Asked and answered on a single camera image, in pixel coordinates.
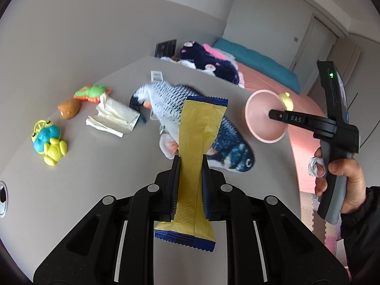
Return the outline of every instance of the pink plastic cup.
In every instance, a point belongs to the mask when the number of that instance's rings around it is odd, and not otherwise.
[[[288,125],[269,118],[271,109],[285,110],[281,99],[272,91],[258,90],[249,97],[244,117],[250,132],[263,143],[275,143],[284,137]]]

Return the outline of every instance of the gray tabletop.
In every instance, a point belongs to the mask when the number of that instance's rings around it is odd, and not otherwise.
[[[249,91],[153,57],[138,60],[100,82],[113,89],[112,98],[129,104],[134,91],[150,81],[151,70],[162,71],[164,79],[172,83],[227,98],[226,115],[251,145],[256,163],[245,173],[222,170],[226,181],[249,196],[275,195],[300,216],[289,137],[286,134],[279,142],[267,144],[249,133],[242,121]],[[103,196],[131,196],[171,166],[172,161],[158,145],[158,121],[138,123],[132,133],[119,138],[86,126],[87,116],[96,113],[95,105],[87,102],[71,120],[61,120],[56,112],[50,119],[61,128],[62,139],[68,143],[67,155],[56,166],[47,166],[28,138],[1,175],[9,202],[6,216],[0,218],[0,237],[30,279],[50,251]],[[155,284],[227,284],[225,223],[212,225],[216,237],[213,253],[155,239]]]

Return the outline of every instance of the wall outlet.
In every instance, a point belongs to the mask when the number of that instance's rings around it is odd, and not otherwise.
[[[166,41],[163,43],[158,43],[156,45],[155,57],[173,57],[176,53],[177,40],[172,39],[171,41]]]

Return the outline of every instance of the teal pillow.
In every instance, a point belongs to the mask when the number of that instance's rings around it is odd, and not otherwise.
[[[223,38],[218,39],[213,47],[229,52],[236,61],[271,77],[297,94],[301,93],[297,75],[271,58]]]

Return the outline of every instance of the pink bed sheet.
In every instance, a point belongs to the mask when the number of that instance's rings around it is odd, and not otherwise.
[[[257,90],[271,90],[277,94],[288,92],[293,101],[294,111],[324,117],[318,105],[306,95],[298,95],[289,88],[264,74],[242,64],[237,63],[239,71],[243,73],[245,88],[252,92]],[[315,178],[309,176],[309,160],[314,156],[314,152],[319,147],[319,140],[313,138],[313,133],[305,129],[289,125],[288,133],[291,147],[293,149],[294,162],[297,169],[299,190],[307,193],[314,193]]]

